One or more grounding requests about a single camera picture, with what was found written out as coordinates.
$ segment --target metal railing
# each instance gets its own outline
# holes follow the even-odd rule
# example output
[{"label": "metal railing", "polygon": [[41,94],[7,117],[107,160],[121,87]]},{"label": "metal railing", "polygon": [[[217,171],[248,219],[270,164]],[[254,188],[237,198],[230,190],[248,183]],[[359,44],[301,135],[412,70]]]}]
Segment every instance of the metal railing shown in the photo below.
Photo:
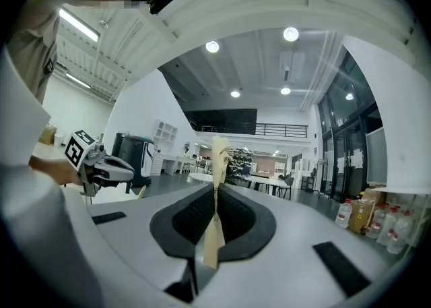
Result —
[{"label": "metal railing", "polygon": [[269,135],[273,137],[307,138],[306,125],[284,125],[281,123],[218,123],[212,125],[197,125],[199,132],[235,133]]}]

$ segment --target person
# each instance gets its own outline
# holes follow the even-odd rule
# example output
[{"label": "person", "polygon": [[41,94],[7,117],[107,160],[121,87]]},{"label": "person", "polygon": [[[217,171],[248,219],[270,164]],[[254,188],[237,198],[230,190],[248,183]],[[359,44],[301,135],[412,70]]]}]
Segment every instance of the person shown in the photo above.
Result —
[{"label": "person", "polygon": [[[27,0],[23,6],[6,47],[19,75],[41,104],[57,62],[60,7],[64,3],[97,6],[103,1],[126,0]],[[32,156],[29,165],[50,175],[59,185],[82,184],[67,160],[44,160]]]}]

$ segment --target white table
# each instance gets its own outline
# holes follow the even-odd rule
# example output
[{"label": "white table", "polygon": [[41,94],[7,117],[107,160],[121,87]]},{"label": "white table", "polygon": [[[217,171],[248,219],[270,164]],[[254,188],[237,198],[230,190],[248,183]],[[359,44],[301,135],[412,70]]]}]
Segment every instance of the white table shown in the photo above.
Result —
[{"label": "white table", "polygon": [[187,182],[191,182],[193,180],[199,181],[200,183],[213,182],[213,175],[203,173],[190,173],[187,177]]},{"label": "white table", "polygon": [[245,179],[247,181],[250,181],[250,183],[248,184],[248,188],[250,188],[252,182],[255,183],[255,191],[259,190],[259,186],[261,185],[261,183],[264,185],[272,186],[272,195],[275,195],[275,192],[277,191],[277,187],[282,189],[289,189],[291,191],[291,187],[286,185],[286,182],[282,180],[266,179],[265,177],[257,177],[257,176],[249,176],[249,177],[246,177]]}]

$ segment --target fluorescent tube light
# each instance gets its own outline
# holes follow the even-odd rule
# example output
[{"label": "fluorescent tube light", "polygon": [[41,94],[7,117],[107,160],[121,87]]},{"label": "fluorescent tube light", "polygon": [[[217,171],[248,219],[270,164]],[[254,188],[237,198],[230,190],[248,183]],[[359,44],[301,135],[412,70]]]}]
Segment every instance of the fluorescent tube light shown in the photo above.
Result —
[{"label": "fluorescent tube light", "polygon": [[91,89],[92,87],[90,85],[87,85],[86,83],[81,82],[79,79],[76,79],[75,77],[71,76],[70,74],[66,73],[66,77],[74,80],[75,82],[85,86],[87,89]]},{"label": "fluorescent tube light", "polygon": [[69,22],[78,30],[81,30],[85,35],[90,37],[94,42],[97,42],[99,39],[99,35],[95,33],[92,29],[81,23],[75,17],[73,17],[70,13],[65,11],[64,9],[60,9],[60,17],[62,17],[66,22]]}]

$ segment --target black rubber pad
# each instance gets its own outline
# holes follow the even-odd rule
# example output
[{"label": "black rubber pad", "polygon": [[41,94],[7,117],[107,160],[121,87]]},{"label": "black rubber pad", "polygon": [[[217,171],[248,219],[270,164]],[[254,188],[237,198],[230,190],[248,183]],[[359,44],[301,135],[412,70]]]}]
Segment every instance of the black rubber pad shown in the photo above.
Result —
[{"label": "black rubber pad", "polygon": [[124,212],[112,212],[110,214],[101,214],[100,216],[92,217],[95,225],[112,222],[113,220],[126,217]]},{"label": "black rubber pad", "polygon": [[348,297],[370,284],[370,281],[332,242],[312,247]]}]

